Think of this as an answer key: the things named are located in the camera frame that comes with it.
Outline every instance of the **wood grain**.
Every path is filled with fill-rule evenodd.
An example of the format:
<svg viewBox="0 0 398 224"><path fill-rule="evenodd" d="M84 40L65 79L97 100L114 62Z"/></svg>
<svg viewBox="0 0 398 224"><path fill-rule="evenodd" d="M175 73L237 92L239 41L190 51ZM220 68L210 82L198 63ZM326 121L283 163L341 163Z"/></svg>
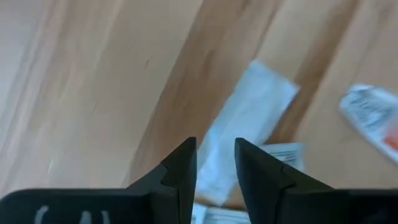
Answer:
<svg viewBox="0 0 398 224"><path fill-rule="evenodd" d="M286 1L281 8L257 57L290 78L300 91L266 143L294 141L357 4L357 0Z"/></svg>
<svg viewBox="0 0 398 224"><path fill-rule="evenodd" d="M13 106L1 117L0 191L127 184L201 1L37 3Z"/></svg>
<svg viewBox="0 0 398 224"><path fill-rule="evenodd" d="M256 56L279 1L205 1L131 167L131 182L185 138L201 143L213 119Z"/></svg>
<svg viewBox="0 0 398 224"><path fill-rule="evenodd" d="M398 93L398 4L363 1L297 133L307 143L307 172L339 188L397 187L398 167L366 142L338 111L354 83Z"/></svg>
<svg viewBox="0 0 398 224"><path fill-rule="evenodd" d="M7 106L19 65L24 60L27 46L35 34L43 14L41 0L3 0L0 2L0 114ZM1 135L6 132L0 125Z"/></svg>

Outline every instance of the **white paper packet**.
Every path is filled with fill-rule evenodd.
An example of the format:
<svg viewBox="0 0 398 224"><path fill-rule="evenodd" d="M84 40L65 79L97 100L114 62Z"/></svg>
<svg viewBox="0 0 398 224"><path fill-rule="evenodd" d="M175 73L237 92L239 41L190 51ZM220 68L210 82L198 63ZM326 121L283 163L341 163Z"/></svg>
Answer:
<svg viewBox="0 0 398 224"><path fill-rule="evenodd" d="M250 224L247 212L193 204L191 224Z"/></svg>
<svg viewBox="0 0 398 224"><path fill-rule="evenodd" d="M398 98L371 85L353 85L340 101L348 121L380 151L398 163Z"/></svg>
<svg viewBox="0 0 398 224"><path fill-rule="evenodd" d="M300 143L285 143L285 144L269 144L259 146L260 149L266 151L268 154L274 156L278 160L294 167L300 171L303 171L304 156L303 148L304 145Z"/></svg>
<svg viewBox="0 0 398 224"><path fill-rule="evenodd" d="M237 184L237 137L263 144L293 100L298 86L252 62L205 135L198 151L196 194L222 205Z"/></svg>

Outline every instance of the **crumpled paper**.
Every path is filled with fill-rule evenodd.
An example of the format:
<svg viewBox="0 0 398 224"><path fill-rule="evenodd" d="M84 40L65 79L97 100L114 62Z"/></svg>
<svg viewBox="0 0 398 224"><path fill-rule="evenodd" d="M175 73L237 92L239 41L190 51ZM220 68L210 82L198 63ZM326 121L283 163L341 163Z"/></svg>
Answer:
<svg viewBox="0 0 398 224"><path fill-rule="evenodd" d="M355 84L340 111L372 145L398 164L398 97L379 86Z"/></svg>
<svg viewBox="0 0 398 224"><path fill-rule="evenodd" d="M216 205L227 201L238 183L235 139L262 145L298 90L262 63L251 62L199 147L197 195Z"/></svg>

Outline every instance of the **black plastic device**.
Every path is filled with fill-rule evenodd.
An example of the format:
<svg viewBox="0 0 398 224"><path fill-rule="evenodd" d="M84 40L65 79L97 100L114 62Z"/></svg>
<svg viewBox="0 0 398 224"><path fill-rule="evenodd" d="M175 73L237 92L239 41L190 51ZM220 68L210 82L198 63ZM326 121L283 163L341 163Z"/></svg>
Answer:
<svg viewBox="0 0 398 224"><path fill-rule="evenodd" d="M188 138L126 189L11 193L0 201L0 224L189 224L196 153ZM235 162L253 224L398 223L398 190L333 189L241 138Z"/></svg>

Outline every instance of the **orange label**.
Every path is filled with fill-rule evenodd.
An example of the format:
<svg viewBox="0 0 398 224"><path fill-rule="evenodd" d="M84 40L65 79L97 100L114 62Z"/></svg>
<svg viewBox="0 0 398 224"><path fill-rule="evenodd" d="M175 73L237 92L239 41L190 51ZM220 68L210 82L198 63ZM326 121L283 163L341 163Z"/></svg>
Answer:
<svg viewBox="0 0 398 224"><path fill-rule="evenodd" d="M392 122L392 125L387 129L384 142L395 151L398 151L398 119Z"/></svg>

